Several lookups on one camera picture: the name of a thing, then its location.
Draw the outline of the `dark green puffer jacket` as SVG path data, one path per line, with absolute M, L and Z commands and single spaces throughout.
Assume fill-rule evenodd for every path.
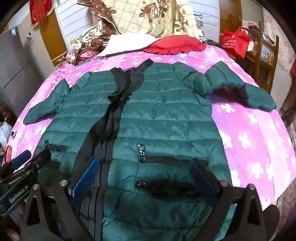
M 43 168 L 40 182 L 51 185 L 95 158 L 101 167 L 80 208 L 95 240 L 193 240 L 212 209 L 190 161 L 231 181 L 209 97 L 225 87 L 252 109 L 275 109 L 267 91 L 224 62 L 201 73 L 180 62 L 145 60 L 127 70 L 87 72 L 73 86 L 61 80 L 23 120 L 53 116 L 36 152 L 50 149 L 60 165 Z

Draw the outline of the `pink floral bed sheet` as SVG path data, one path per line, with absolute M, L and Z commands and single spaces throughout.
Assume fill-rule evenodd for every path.
M 13 127 L 15 136 L 10 137 L 8 142 L 12 148 L 11 155 L 16 157 L 25 150 L 35 150 L 51 119 L 26 126 L 23 118 L 30 108 L 49 96 L 60 80 L 65 79 L 73 85 L 85 72 L 136 67 L 146 59 L 170 64 L 182 62 L 199 72 L 205 72 L 213 64 L 223 61 L 244 82 L 254 84 L 251 76 L 218 47 L 177 55 L 130 52 L 97 57 L 77 67 L 64 64 L 43 82 L 18 117 Z M 212 104 L 213 119 L 222 135 L 233 184 L 243 187 L 252 183 L 257 188 L 263 208 L 275 204 L 295 179 L 295 151 L 279 113 L 277 110 L 266 113 L 245 108 L 228 95 L 213 96 Z

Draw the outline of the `grey wardrobe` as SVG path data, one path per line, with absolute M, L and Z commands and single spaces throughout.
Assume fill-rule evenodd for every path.
M 1 34 L 1 106 L 19 116 L 41 80 L 29 62 L 17 27 Z

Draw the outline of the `plastic bottle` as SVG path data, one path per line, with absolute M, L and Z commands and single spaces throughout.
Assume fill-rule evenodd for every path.
M 66 53 L 66 60 L 69 63 L 73 63 L 75 58 L 76 58 L 76 52 L 77 52 L 77 41 L 76 40 L 72 40 L 71 41 L 71 46 L 68 49 L 68 52 Z

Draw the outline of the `white pillow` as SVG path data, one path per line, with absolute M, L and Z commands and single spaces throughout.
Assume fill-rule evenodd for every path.
M 160 40 L 160 38 L 155 38 L 151 35 L 143 33 L 111 35 L 107 46 L 97 56 L 104 57 L 123 52 L 141 50 L 158 40 Z

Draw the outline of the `red hanging cloth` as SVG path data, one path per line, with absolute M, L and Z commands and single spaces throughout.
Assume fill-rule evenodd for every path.
M 36 27 L 54 10 L 53 0 L 29 0 L 31 26 Z

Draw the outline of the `wooden chair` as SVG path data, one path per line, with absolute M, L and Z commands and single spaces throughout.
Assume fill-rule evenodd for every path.
M 253 50 L 246 53 L 246 59 L 250 61 L 248 74 L 252 76 L 256 84 L 271 93 L 278 62 L 279 36 L 272 41 L 264 32 L 262 22 L 258 27 L 244 28 L 247 33 L 254 37 Z

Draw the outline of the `red ruffled pillow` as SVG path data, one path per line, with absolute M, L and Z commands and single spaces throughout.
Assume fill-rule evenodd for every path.
M 205 49 L 206 45 L 197 38 L 182 35 L 164 37 L 150 44 L 144 51 L 158 55 L 177 55 L 178 53 L 189 53 L 191 51 L 201 52 Z

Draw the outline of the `red shopping bag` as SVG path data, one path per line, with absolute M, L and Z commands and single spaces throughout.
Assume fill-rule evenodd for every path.
M 241 31 L 241 27 L 235 32 L 224 30 L 222 47 L 234 57 L 244 59 L 250 41 L 250 37 Z

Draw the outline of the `cream floral quilt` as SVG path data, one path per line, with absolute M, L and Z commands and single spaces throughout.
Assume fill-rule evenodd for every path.
M 142 33 L 156 38 L 187 35 L 204 42 L 189 1 L 78 1 L 97 20 L 87 47 L 106 47 L 112 34 Z

